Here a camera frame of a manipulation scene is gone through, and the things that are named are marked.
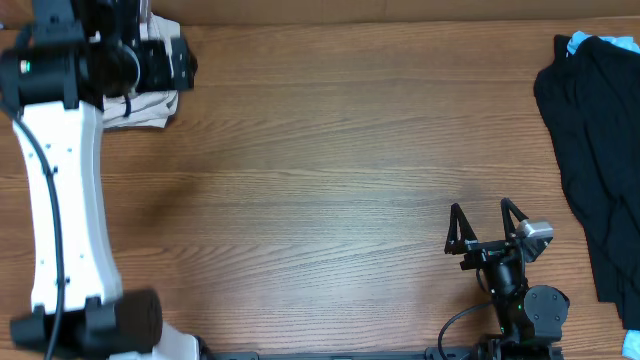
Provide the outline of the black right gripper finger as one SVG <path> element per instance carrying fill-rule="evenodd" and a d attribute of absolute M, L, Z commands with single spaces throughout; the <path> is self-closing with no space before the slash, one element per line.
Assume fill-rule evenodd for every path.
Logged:
<path fill-rule="evenodd" d="M 523 220 L 527 220 L 528 217 L 509 198 L 503 198 L 500 201 L 500 208 L 505 238 L 515 241 L 519 235 L 513 219 L 522 222 Z"/>
<path fill-rule="evenodd" d="M 473 250 L 478 239 L 458 203 L 451 205 L 449 230 L 445 241 L 444 252 L 458 255 Z"/>

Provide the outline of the beige khaki shorts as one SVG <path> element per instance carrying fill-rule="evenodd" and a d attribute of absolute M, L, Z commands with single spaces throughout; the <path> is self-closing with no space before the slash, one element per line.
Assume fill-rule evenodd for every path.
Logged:
<path fill-rule="evenodd" d="M 181 34 L 178 22 L 151 14 L 140 26 L 142 40 L 162 40 L 166 54 L 172 54 L 171 39 Z M 104 128 L 156 127 L 165 128 L 178 108 L 176 90 L 149 92 L 133 96 L 131 113 L 124 116 L 126 103 L 123 97 L 104 98 Z"/>

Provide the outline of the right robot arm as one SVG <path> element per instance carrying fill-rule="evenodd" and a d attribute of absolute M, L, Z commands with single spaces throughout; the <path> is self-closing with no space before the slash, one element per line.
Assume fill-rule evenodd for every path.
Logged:
<path fill-rule="evenodd" d="M 451 205 L 444 252 L 463 257 L 460 268 L 476 273 L 476 281 L 490 300 L 461 311 L 443 325 L 437 338 L 439 356 L 448 357 L 443 338 L 451 325 L 491 307 L 500 332 L 482 336 L 470 349 L 459 351 L 458 359 L 561 359 L 562 350 L 556 344 L 563 335 L 570 300 L 555 287 L 530 286 L 526 275 L 526 265 L 547 249 L 554 229 L 547 221 L 529 219 L 508 198 L 501 200 L 500 209 L 504 238 L 481 242 L 460 205 Z"/>

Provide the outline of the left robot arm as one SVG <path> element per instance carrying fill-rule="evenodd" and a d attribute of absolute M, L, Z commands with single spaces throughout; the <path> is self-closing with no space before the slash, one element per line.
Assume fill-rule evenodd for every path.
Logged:
<path fill-rule="evenodd" d="M 153 289 L 125 291 L 101 183 L 104 102 L 194 85 L 182 36 L 145 39 L 143 1 L 36 1 L 1 55 L 1 108 L 28 176 L 35 240 L 31 311 L 13 343 L 47 359 L 188 359 L 206 351 L 162 315 Z"/>

